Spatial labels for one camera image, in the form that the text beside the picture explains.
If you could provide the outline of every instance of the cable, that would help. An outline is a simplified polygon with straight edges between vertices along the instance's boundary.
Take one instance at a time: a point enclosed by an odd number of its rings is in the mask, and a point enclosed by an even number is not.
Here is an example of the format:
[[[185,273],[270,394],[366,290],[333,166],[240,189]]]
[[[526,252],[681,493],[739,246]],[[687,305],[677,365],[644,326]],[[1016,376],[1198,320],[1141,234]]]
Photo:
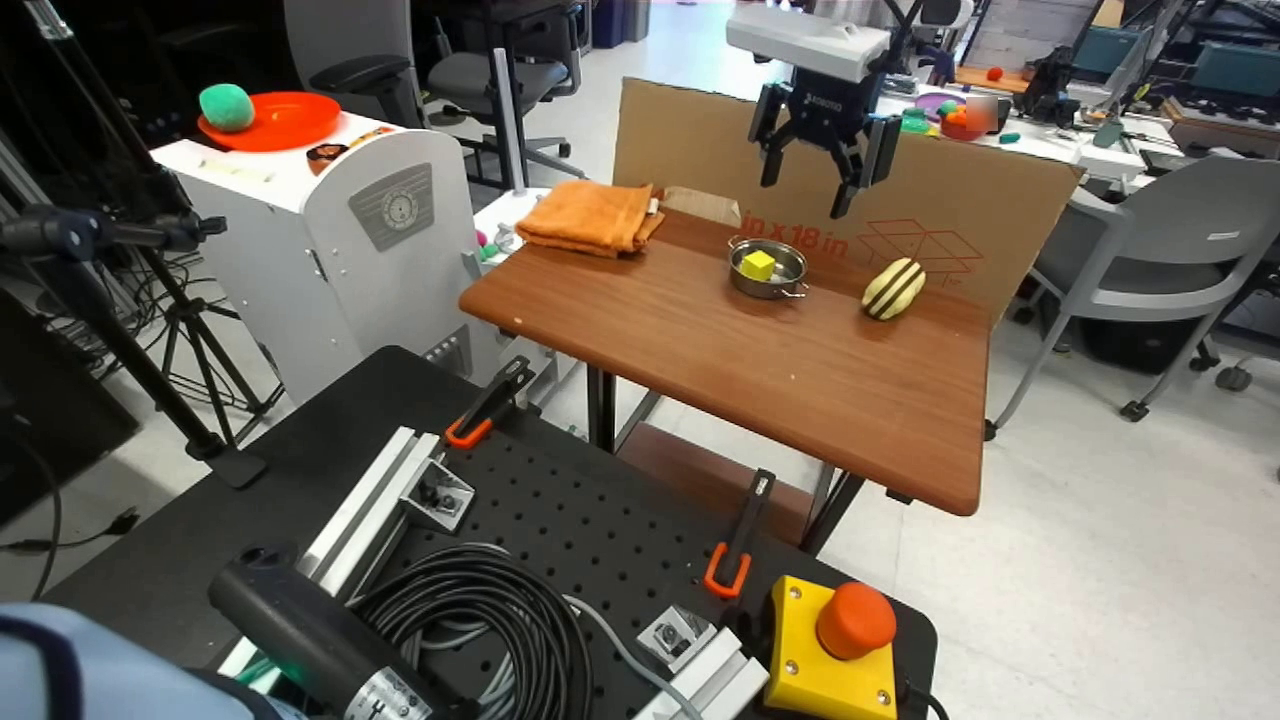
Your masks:
[[[903,683],[899,698],[903,698],[903,704],[907,704],[907,699],[919,699],[935,720],[951,720],[948,709],[942,709],[942,699],[935,699],[931,693],[919,693],[919,690],[907,690],[907,683]]]
[[[48,498],[53,498],[53,521],[48,521],[53,549],[48,549],[41,581],[31,587],[31,599],[41,599],[48,587],[53,564],[56,564],[56,544],[65,542],[65,488],[56,485],[56,471],[44,465],[44,457],[20,433],[6,433],[2,418],[0,418],[0,441],[20,449],[37,465],[37,477],[48,485]]]
[[[104,542],[104,535],[129,535],[131,525],[134,525],[134,509],[122,509],[107,527],[101,531],[88,531],[88,535],[77,535],[77,542],[48,542],[48,535],[27,535],[27,542],[12,542],[12,544],[0,544],[0,551],[16,551],[16,556],[27,556],[27,551],[53,551],[53,549],[82,549],[91,542]]]
[[[698,720],[704,713],[685,698],[677,693],[668,682],[659,682],[652,669],[644,669],[628,645],[611,633],[611,624],[580,598],[565,598],[565,604],[586,620],[595,620],[603,630],[603,638],[611,642],[611,648],[623,658],[623,665],[644,676],[654,693],[670,698],[681,704],[681,718],[677,720]]]
[[[593,665],[567,604],[511,556],[492,549],[450,549],[411,564],[351,599],[380,638],[398,645],[414,669],[434,645],[483,624],[505,645],[505,659],[481,693],[481,718],[586,720]]]

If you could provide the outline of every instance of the coiled cable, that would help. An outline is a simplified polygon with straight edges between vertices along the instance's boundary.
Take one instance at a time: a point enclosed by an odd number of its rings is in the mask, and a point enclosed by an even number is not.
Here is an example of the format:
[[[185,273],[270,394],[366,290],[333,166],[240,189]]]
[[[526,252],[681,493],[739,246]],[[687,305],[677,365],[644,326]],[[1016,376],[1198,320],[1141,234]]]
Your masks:
[[[567,604],[492,549],[450,549],[351,599],[395,648],[446,648],[492,633],[508,654],[481,693],[481,718],[586,720],[593,669]]]

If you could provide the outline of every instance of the tripod stand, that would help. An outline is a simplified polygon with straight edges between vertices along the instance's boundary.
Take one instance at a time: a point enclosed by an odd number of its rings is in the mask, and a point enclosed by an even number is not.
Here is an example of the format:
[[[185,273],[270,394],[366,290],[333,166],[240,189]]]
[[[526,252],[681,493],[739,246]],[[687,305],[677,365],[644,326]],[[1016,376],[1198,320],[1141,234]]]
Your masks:
[[[265,419],[265,412],[284,395],[284,384],[277,384],[268,395],[256,395],[243,374],[235,367],[235,362],[229,355],[229,349],[205,326],[205,313],[229,317],[229,320],[240,320],[240,317],[198,296],[189,296],[157,247],[143,247],[138,260],[146,263],[146,273],[168,296],[161,374],[176,380],[171,362],[176,362],[176,342],[185,336],[192,349],[205,395],[212,406],[212,418],[219,424],[219,438],[229,449],[235,449]],[[235,406],[248,412],[248,424],[240,424],[240,433],[230,433],[230,419],[229,419],[229,407]]]
[[[129,376],[189,438],[189,457],[206,459],[215,477],[223,477],[230,488],[243,488],[265,471],[265,465],[243,452],[230,452],[230,443],[223,443],[215,433],[205,428],[205,419],[181,401],[168,376],[146,362],[146,353],[114,320],[96,276],[88,273],[88,260],[96,260],[101,247],[107,246],[143,246],[143,258],[161,260],[162,246],[197,246],[198,236],[219,228],[223,228],[219,219],[197,219],[197,215],[162,215],[152,228],[129,228],[129,225],[113,228],[88,214],[60,214],[60,209],[37,204],[20,219],[0,225],[0,252],[27,258],[31,273],[69,305],[69,313],[77,313],[114,353]]]
[[[31,260],[37,276],[80,317],[114,362],[138,380],[138,388],[161,406],[161,412],[189,438],[189,457],[215,459],[215,471],[230,485],[253,479],[256,465],[235,452],[235,433],[229,424],[223,395],[215,394],[215,374],[235,384],[253,419],[268,412],[270,401],[259,401],[243,374],[230,365],[223,344],[205,326],[205,305],[185,292],[185,286],[168,273],[162,247],[197,247],[206,234],[219,234],[219,219],[198,219],[185,197],[185,189],[152,160],[146,144],[134,136],[119,99],[101,80],[77,32],[60,21],[53,0],[25,0],[31,23],[41,29],[48,51],[65,80],[72,80],[72,95],[88,110],[88,124],[101,131],[113,166],[96,166],[88,186],[96,191],[96,215],[60,214],[48,204],[44,189],[20,171],[12,158],[0,151],[12,171],[6,186],[25,197],[25,215],[2,228],[2,247]],[[82,269],[101,247],[138,247],[138,260],[157,276],[168,296],[162,326],[192,344],[198,380],[219,419],[219,438],[198,424],[198,418],[185,406],[185,395],[168,384],[168,367],[161,374],[146,353],[131,342],[131,333],[114,320],[113,305],[96,290]]]

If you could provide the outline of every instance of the gray floor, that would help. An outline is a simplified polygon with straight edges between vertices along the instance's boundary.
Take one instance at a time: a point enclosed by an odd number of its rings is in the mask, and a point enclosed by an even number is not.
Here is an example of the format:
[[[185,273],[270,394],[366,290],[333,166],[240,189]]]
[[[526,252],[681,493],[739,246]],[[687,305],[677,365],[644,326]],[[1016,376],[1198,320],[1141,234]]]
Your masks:
[[[585,90],[537,110],[526,130],[572,136],[577,160],[607,181],[619,78],[753,93],[777,73],[725,50],[725,14],[725,0],[654,0],[652,38],[586,51]],[[240,328],[223,336],[256,365]],[[991,407],[1027,353],[1027,328],[1000,328]],[[1113,406],[1145,388],[1141,376],[1055,355],[1016,424],[989,443],[975,517],[903,509],[868,488],[823,561],[935,620],[935,698],[958,720],[1275,718],[1280,367],[1246,367],[1256,384],[1240,395],[1210,388],[1210,376],[1182,376],[1145,424],[1127,424]],[[114,394],[146,419],[65,493],[69,535],[101,527],[122,506],[157,514],[198,479],[176,433],[122,380]],[[546,419],[580,428],[580,407],[577,376],[546,406]],[[652,419],[743,465],[766,465],[790,485],[816,477],[808,457],[681,406],[659,406]],[[0,542],[44,527],[48,509],[31,509]],[[56,575],[88,556],[69,551]],[[37,561],[2,561],[0,598],[25,598],[31,575]]]

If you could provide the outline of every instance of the monitor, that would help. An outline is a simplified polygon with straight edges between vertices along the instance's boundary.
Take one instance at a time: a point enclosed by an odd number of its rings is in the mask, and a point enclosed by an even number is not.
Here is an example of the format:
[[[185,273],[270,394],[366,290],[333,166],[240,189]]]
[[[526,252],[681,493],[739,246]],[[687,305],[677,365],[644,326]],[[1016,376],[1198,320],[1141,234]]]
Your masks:
[[[1280,99],[1280,51],[1245,43],[1205,43],[1193,80],[1195,93]]]

